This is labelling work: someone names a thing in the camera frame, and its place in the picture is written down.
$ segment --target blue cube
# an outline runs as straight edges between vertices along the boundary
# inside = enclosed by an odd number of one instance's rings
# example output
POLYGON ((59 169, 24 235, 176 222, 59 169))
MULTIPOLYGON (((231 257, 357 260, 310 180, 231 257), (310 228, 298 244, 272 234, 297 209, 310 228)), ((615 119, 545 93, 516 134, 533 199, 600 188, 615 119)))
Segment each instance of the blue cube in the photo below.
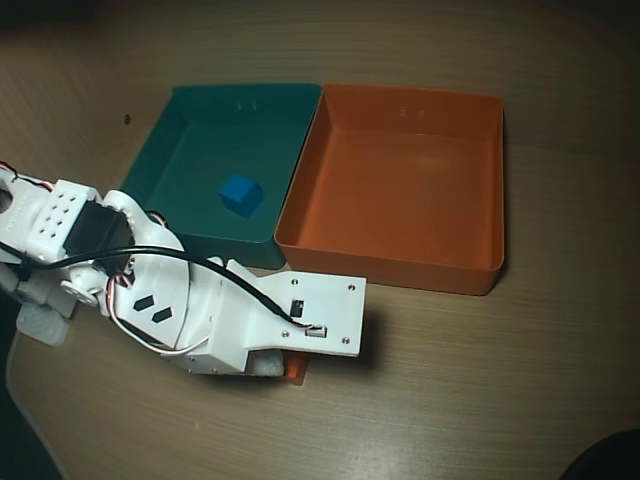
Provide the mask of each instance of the blue cube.
POLYGON ((232 212, 249 218, 264 199, 260 185, 245 175, 231 175, 218 190, 222 203, 232 212))

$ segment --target orange tray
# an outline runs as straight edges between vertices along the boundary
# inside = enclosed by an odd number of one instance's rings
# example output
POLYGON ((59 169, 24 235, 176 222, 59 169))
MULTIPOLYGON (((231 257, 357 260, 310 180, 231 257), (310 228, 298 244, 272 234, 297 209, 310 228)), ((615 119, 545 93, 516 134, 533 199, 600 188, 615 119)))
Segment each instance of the orange tray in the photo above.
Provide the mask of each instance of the orange tray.
POLYGON ((294 269, 484 295, 504 260, 502 101, 325 85, 276 230, 294 269))

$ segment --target teal box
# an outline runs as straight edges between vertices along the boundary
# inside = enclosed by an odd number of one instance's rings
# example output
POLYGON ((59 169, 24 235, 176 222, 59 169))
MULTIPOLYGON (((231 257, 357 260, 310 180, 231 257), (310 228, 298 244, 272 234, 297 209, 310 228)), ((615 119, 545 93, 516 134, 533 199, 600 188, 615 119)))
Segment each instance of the teal box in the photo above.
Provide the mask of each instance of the teal box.
POLYGON ((317 84, 176 87, 122 190, 189 252, 280 268, 273 234, 320 94, 317 84), (264 195, 247 218, 218 194, 234 175, 264 195))

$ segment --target mounting hole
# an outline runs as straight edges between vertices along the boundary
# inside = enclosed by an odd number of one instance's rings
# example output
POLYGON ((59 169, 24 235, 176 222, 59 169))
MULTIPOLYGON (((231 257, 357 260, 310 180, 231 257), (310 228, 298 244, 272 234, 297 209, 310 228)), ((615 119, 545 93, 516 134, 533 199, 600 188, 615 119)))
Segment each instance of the mounting hole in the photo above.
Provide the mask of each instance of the mounting hole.
POLYGON ((13 195, 7 190, 0 189, 0 213, 9 210, 11 203, 13 202, 13 195))

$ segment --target white robotic arm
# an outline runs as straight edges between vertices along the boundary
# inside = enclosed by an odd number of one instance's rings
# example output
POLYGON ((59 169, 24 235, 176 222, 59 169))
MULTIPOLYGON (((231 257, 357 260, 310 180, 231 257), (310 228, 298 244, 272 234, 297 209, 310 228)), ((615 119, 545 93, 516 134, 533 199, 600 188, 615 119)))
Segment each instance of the white robotic arm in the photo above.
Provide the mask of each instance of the white robotic arm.
POLYGON ((192 373, 280 375, 281 350, 357 356, 366 280, 301 272, 258 278, 202 259, 128 195, 104 199, 0 164, 0 285, 22 300, 18 329, 64 340, 76 300, 192 373))

